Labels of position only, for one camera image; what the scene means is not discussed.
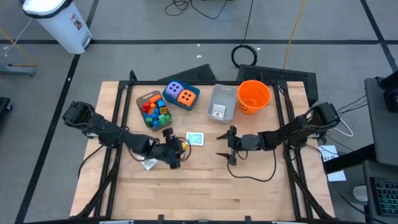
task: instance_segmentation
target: table frame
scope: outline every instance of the table frame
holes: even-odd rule
[[[215,84],[222,84],[222,85],[240,85],[241,82],[239,81],[192,81],[192,82],[187,82],[189,85],[215,85]],[[127,122],[127,115],[129,111],[129,103],[131,99],[131,92],[132,88],[134,85],[167,85],[168,82],[160,82],[160,81],[138,81],[134,72],[130,72],[130,79],[126,81],[119,81],[118,85],[118,92],[116,94],[116,99],[115,99],[115,106],[114,106],[114,111],[113,111],[113,117],[112,117],[112,123],[116,124],[118,121],[118,114],[119,114],[119,108],[121,105],[122,101],[122,92],[124,91],[125,88],[127,88],[127,94],[126,94],[126,99],[124,102],[124,109],[123,109],[123,115],[122,115],[122,120],[121,120],[121,126],[125,126]],[[279,124],[280,126],[285,125],[284,122],[284,116],[283,116],[283,111],[282,111],[282,104],[280,102],[280,95],[279,91],[283,91],[283,94],[285,96],[285,102],[286,102],[286,107],[287,107],[287,114],[289,118],[289,122],[293,121],[295,116],[294,116],[294,111],[293,111],[293,106],[289,101],[289,92],[287,89],[287,83],[286,82],[278,82],[278,83],[265,83],[266,85],[270,85],[274,87],[274,94],[275,94],[275,101],[277,104],[277,113],[278,113],[278,118],[279,118]],[[289,146],[287,145],[286,142],[284,142],[284,150],[289,151]],[[108,167],[109,163],[111,160],[111,152],[112,148],[106,148],[106,153],[105,153],[105,158],[103,162],[103,169],[101,172],[101,179],[99,186],[100,188],[98,189],[97,193],[95,193],[93,199],[91,199],[90,202],[94,202],[94,217],[100,217],[100,211],[101,211],[101,205],[102,205],[102,199],[103,199],[103,192],[106,190],[108,184],[110,184],[110,189],[109,189],[109,198],[107,201],[107,207],[106,207],[106,217],[111,217],[112,215],[112,210],[113,210],[113,203],[114,203],[114,195],[116,191],[116,182],[118,179],[118,172],[119,172],[119,162],[121,158],[121,150],[122,147],[119,146],[116,148],[116,155],[114,158],[114,164],[111,168],[111,170],[108,173]],[[295,151],[296,153],[296,163],[298,167],[298,173],[300,176],[300,179],[302,183],[304,184],[305,187],[307,187],[307,182],[305,179],[305,173],[304,173],[304,168],[303,168],[303,162],[302,162],[302,157],[300,154],[300,151]],[[286,160],[289,161],[291,160],[291,155],[290,153],[286,153]],[[289,176],[289,184],[290,184],[290,191],[292,194],[292,203],[293,203],[293,208],[294,208],[294,215],[296,220],[301,218],[300,214],[300,205],[299,205],[299,200],[297,196],[297,189],[295,186],[295,182],[291,176]],[[312,208],[307,200],[307,198],[304,197],[304,204],[305,204],[305,211],[307,213],[308,218],[313,218],[313,213],[312,213]],[[90,214],[91,210],[93,208],[89,208],[88,210],[82,211],[78,217],[88,217]],[[159,220],[164,220],[163,215],[159,215]]]

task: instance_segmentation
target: white paper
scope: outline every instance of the white paper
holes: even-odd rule
[[[335,146],[319,146],[319,151],[321,151],[321,153],[322,153],[324,162],[338,157],[338,155],[336,155],[337,150],[336,150]],[[343,170],[328,174],[328,179],[330,182],[346,181],[347,180]]]

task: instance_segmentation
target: wooden table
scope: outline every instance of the wooden table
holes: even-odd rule
[[[295,114],[306,112],[308,103],[303,83],[290,82],[288,86]],[[277,169],[271,181],[262,183],[233,178],[227,171],[226,159],[215,154],[230,152],[226,140],[216,140],[229,129],[229,124],[207,118],[206,110],[213,86],[196,87],[200,89],[200,98],[192,111],[185,111],[171,103],[167,103],[167,107],[173,116],[171,127],[174,134],[185,136],[186,132],[205,133],[205,145],[193,146],[191,157],[177,170],[170,170],[167,164],[160,162],[150,171],[134,161],[124,146],[112,219],[156,220],[158,215],[163,214],[167,220],[244,220],[246,215],[250,215],[252,220],[295,220],[287,169],[282,157],[283,147],[276,149]],[[117,88],[118,82],[103,82],[99,93],[96,112],[108,120],[112,118]],[[152,132],[145,126],[136,105],[138,97],[164,88],[162,85],[133,86],[127,117],[130,132],[155,136],[164,142],[161,131]],[[123,112],[125,92],[118,121]],[[285,121],[288,121],[284,100],[281,102]],[[274,96],[267,107],[254,115],[246,115],[236,107],[231,124],[237,127],[238,136],[278,129],[280,126]],[[308,140],[308,144],[317,147],[316,140]],[[98,146],[97,139],[88,140],[85,157]],[[99,152],[81,170],[71,215],[80,212],[97,190],[104,154],[105,150]],[[302,160],[309,190],[326,212],[334,216],[319,152],[309,147],[303,148]],[[272,151],[250,152],[245,161],[238,158],[238,165],[231,168],[236,175],[262,179],[267,179],[273,169]],[[303,197],[297,189],[304,217]],[[107,201],[106,192],[101,214],[105,214]]]

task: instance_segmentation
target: floor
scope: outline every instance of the floor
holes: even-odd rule
[[[73,100],[95,105],[101,82],[125,80],[131,69],[139,80],[158,80],[204,63],[220,80],[236,78],[230,53],[243,38],[249,1],[229,1],[216,20],[192,8],[177,17],[167,16],[164,9],[170,2],[75,0],[95,38],[80,56],[64,51],[38,22],[27,28],[20,44],[37,61],[36,76],[0,76],[0,96],[10,97],[14,105],[0,129],[3,223],[68,218],[86,138],[64,126],[59,115]],[[194,1],[209,15],[216,15],[223,3]],[[283,68],[300,6],[299,0],[254,0],[247,40],[259,49],[257,65]],[[287,69],[316,73],[320,101],[339,108],[356,100],[364,95],[365,78],[385,77],[397,67],[397,8],[395,0],[308,0]],[[0,29],[11,37],[16,38],[28,20],[19,1],[0,2]],[[0,37],[0,48],[8,45]],[[252,55],[238,51],[236,60],[251,63]],[[2,62],[25,63],[27,58],[13,50]],[[352,149],[372,142],[366,107],[346,113],[343,119],[354,137],[336,131],[330,132],[331,137]],[[41,175],[37,185],[29,185],[37,162],[44,163]],[[355,202],[352,187],[363,183],[361,174],[361,168],[355,167],[346,170],[349,181],[334,183],[351,202]],[[35,190],[30,205],[29,200],[22,203],[27,188]],[[338,218],[364,221],[333,190],[331,196]]]

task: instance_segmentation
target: trash can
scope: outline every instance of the trash can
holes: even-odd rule
[[[93,38],[73,0],[26,0],[23,9],[71,54],[82,54]]]

